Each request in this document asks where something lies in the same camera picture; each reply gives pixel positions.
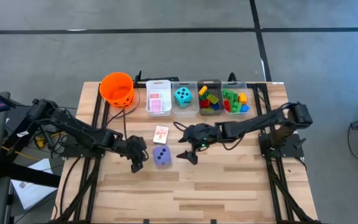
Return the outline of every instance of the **purple die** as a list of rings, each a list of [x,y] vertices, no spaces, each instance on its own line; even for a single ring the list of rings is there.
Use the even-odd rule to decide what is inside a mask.
[[[153,157],[156,166],[171,164],[171,152],[168,146],[159,146],[153,149]]]

